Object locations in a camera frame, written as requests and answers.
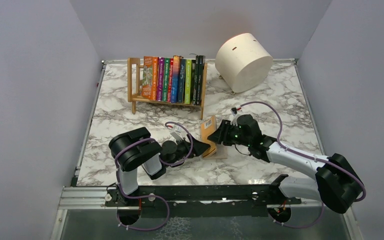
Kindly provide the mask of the plain orange paperback book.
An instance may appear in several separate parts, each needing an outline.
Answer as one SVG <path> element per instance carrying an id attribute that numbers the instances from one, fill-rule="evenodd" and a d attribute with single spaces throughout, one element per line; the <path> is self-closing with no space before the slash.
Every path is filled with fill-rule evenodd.
<path id="1" fill-rule="evenodd" d="M 228 158 L 228 151 L 225 146 L 217 145 L 208 140 L 208 137 L 217 130 L 216 116 L 212 115 L 209 119 L 204 121 L 200 126 L 201 141 L 210 145 L 201 156 L 203 159 L 208 160 L 222 160 Z"/>

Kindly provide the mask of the blue cover paperback book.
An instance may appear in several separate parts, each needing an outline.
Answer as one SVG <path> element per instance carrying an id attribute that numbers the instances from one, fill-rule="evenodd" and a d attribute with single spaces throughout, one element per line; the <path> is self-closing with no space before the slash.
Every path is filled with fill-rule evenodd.
<path id="1" fill-rule="evenodd" d="M 174 55 L 173 64 L 172 64 L 172 80 L 171 80 L 171 95 L 170 102 L 178 102 L 178 85 L 179 85 L 179 74 L 180 74 L 180 64 L 182 56 Z"/>

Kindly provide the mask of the wooden dowel rack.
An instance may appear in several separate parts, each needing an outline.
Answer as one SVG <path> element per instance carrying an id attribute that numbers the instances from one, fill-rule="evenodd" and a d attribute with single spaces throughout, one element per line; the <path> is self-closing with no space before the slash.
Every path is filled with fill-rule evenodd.
<path id="1" fill-rule="evenodd" d="M 203 120 L 205 110 L 205 97 L 206 97 L 206 83 L 207 83 L 207 70 L 208 64 L 204 64 L 203 69 L 203 86 L 202 86 L 202 100 L 200 105 L 186 104 L 186 103 L 170 103 L 166 101 L 149 100 L 141 96 L 139 90 L 141 86 L 141 73 L 140 69 L 143 69 L 144 65 L 141 64 L 141 59 L 137 57 L 129 57 L 127 59 L 127 101 L 131 103 L 131 113 L 137 112 L 137 103 L 150 103 L 159 105 L 170 105 L 170 106 L 183 106 L 200 109 L 199 119 Z"/>

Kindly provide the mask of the dark green hardcover book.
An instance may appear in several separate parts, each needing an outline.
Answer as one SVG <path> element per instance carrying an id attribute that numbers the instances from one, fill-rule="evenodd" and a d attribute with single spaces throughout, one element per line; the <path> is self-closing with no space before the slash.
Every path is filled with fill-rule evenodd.
<path id="1" fill-rule="evenodd" d="M 196 103 L 200 106 L 202 101 L 202 85 L 203 85 L 203 71 L 205 66 L 205 56 L 200 55 L 198 60 L 198 73 L 197 73 L 197 95 L 196 95 Z"/>

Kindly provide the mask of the purple spine paperback book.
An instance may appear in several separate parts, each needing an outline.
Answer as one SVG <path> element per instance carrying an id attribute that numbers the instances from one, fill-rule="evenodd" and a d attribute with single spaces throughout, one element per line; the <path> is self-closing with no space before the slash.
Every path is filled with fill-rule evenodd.
<path id="1" fill-rule="evenodd" d="M 163 100 L 164 70 L 165 70 L 165 58 L 160 57 L 158 59 L 158 76 L 157 76 L 157 91 L 156 91 L 157 101 Z"/>

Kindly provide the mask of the orange cartoon paperback book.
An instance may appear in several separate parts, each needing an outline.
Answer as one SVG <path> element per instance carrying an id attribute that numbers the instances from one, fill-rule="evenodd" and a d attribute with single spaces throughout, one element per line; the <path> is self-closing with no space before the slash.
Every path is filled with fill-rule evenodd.
<path id="1" fill-rule="evenodd" d="M 157 79 L 158 79 L 159 58 L 155 56 L 144 56 L 141 96 L 151 101 L 157 100 Z"/>

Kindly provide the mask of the red spine paperback book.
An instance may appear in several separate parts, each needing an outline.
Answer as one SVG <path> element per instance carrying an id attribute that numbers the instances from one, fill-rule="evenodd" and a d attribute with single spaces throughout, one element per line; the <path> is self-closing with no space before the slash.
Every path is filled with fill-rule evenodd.
<path id="1" fill-rule="evenodd" d="M 174 59 L 170 58 L 169 69 L 168 69 L 168 89 L 167 89 L 167 102 L 171 102 L 171 88 L 172 88 L 172 78 L 173 78 L 173 65 Z"/>

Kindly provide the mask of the green cartoon paperback book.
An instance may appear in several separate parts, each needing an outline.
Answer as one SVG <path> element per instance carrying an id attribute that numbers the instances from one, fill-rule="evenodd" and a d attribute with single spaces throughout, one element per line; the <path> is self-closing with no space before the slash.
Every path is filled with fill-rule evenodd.
<path id="1" fill-rule="evenodd" d="M 162 88 L 162 101 L 168 101 L 168 88 L 169 88 L 169 71 L 170 71 L 170 58 L 164 59 L 164 73 L 163 73 L 163 88 Z"/>

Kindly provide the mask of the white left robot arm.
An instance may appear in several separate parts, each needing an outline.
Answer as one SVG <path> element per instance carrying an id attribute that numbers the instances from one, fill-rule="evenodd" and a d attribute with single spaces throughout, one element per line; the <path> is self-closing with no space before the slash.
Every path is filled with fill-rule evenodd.
<path id="1" fill-rule="evenodd" d="M 146 127 L 115 136 L 108 144 L 116 166 L 116 185 L 122 196 L 131 197 L 138 189 L 138 168 L 142 167 L 151 180 L 166 173 L 167 167 L 178 167 L 187 159 L 199 157 L 211 145 L 195 139 L 184 126 L 168 122 L 174 137 L 158 143 Z"/>

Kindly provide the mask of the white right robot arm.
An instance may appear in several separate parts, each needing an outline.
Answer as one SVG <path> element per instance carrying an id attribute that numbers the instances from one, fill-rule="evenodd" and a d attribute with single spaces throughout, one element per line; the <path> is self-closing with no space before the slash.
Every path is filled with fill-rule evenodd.
<path id="1" fill-rule="evenodd" d="M 306 175 L 306 178 L 286 176 L 280 181 L 278 188 L 287 198 L 320 201 L 332 211 L 344 214 L 365 194 L 364 184 L 343 155 L 310 154 L 282 145 L 276 138 L 263 134 L 258 122 L 249 114 L 233 121 L 222 120 L 207 140 L 225 146 L 245 146 L 256 159 Z"/>

